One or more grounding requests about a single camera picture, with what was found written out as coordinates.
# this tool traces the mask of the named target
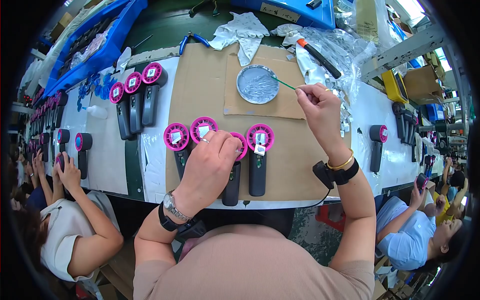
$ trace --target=blue tray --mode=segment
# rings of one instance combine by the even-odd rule
[[[256,11],[262,11],[261,7],[263,2],[299,14],[300,18],[298,18],[295,24],[300,26],[311,26],[330,30],[335,29],[333,0],[324,0],[322,4],[314,10],[306,6],[308,3],[307,0],[230,0],[232,5],[247,7]]]
[[[120,49],[133,22],[135,22],[140,12],[146,7],[147,0],[117,0],[80,25],[63,46],[50,72],[47,87],[43,94],[44,97],[54,95],[59,89],[68,89],[92,74],[111,66],[120,56]],[[116,16],[118,16],[118,18],[110,28],[103,47],[87,61],[78,64],[66,72],[61,78],[57,79],[58,72],[65,64],[65,57],[68,55],[72,43],[90,28],[93,28],[98,22],[103,21],[105,18],[113,18]],[[38,106],[40,102],[41,101],[37,101],[34,106]]]

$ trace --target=wristwatch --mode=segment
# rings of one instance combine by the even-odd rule
[[[182,221],[188,222],[190,221],[193,217],[192,216],[186,216],[179,212],[177,208],[175,207],[175,197],[172,195],[172,192],[168,192],[165,194],[163,197],[163,207],[168,210],[172,215],[174,215],[177,219],[180,219]]]

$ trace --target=yellow shirt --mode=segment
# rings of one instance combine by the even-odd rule
[[[439,194],[437,192],[434,192],[433,193],[433,201],[436,202],[437,201],[437,197],[439,196]],[[438,226],[440,226],[440,224],[443,222],[443,221],[447,221],[447,220],[452,220],[453,216],[449,216],[447,215],[447,210],[450,208],[450,204],[448,203],[448,201],[446,201],[445,203],[445,207],[444,207],[444,210],[442,211],[442,213],[437,216],[435,218],[435,224]]]

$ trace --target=gold bangle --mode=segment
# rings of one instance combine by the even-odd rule
[[[332,169],[332,170],[336,170],[336,169],[340,169],[341,167],[346,166],[346,165],[347,165],[350,161],[352,161],[352,159],[353,159],[353,150],[350,149],[350,148],[349,148],[349,150],[352,152],[352,155],[350,156],[350,158],[349,158],[345,163],[341,164],[341,165],[338,166],[338,167],[332,167],[332,166],[330,165],[330,160],[328,160],[328,162],[327,162],[327,167],[329,167],[329,168]]]

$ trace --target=screwdriver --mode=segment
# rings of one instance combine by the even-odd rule
[[[309,45],[303,38],[297,40],[297,43],[299,43],[300,46],[308,51],[308,53],[315,57],[335,79],[338,79],[340,76],[342,76],[342,73],[340,73],[339,70],[337,70],[322,54],[320,54],[320,52],[317,51],[317,49]]]

